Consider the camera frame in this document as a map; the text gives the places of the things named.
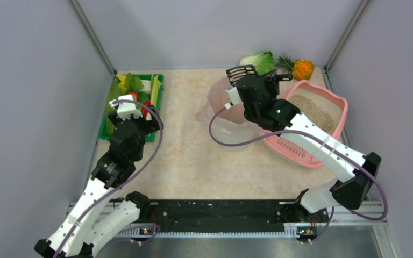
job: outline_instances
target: white wall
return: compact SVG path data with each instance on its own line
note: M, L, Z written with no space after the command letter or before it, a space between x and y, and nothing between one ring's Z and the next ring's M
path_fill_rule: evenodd
M0 1L0 257L38 257L65 219L110 82L67 1Z
M82 0L118 69L232 67L245 55L324 65L360 0Z
M413 2L374 1L331 76L356 147L382 156L390 225L402 257L413 257Z

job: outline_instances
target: green crate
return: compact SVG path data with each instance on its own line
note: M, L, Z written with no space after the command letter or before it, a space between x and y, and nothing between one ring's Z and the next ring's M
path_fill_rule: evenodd
M158 94L158 103L156 105L156 108L160 111L161 110L161 98L162 98L162 93L163 93L163 75L162 74L155 74L154 76L158 75L158 80L161 82L161 87L159 88L159 94ZM151 79L151 74L133 74L133 76L136 76L140 78L141 80L150 80ZM107 116L104 116L104 120L102 121L102 126L101 126L101 131L99 133L99 138L102 140L110 140L110 136L107 135L106 133L106 120ZM146 142L154 142L156 135L155 133L152 133L150 135L146 136Z

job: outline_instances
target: pink tray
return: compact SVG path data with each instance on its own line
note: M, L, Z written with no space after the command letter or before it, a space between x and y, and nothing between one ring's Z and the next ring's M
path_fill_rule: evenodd
M339 139L341 132L343 131L344 124L346 122L347 114L347 101L345 98L339 97L331 91L314 85L306 80L299 81L297 84L289 88L282 96L283 99L289 99L293 94L300 94L307 98L310 98L316 105L321 107L333 118L333 121L337 124L335 130L332 133L332 137ZM290 161L297 164L301 164L308 168L318 168L322 166L316 158L311 156L300 146L282 139L278 136L270 136L263 139L264 143L273 149L275 152L286 157Z

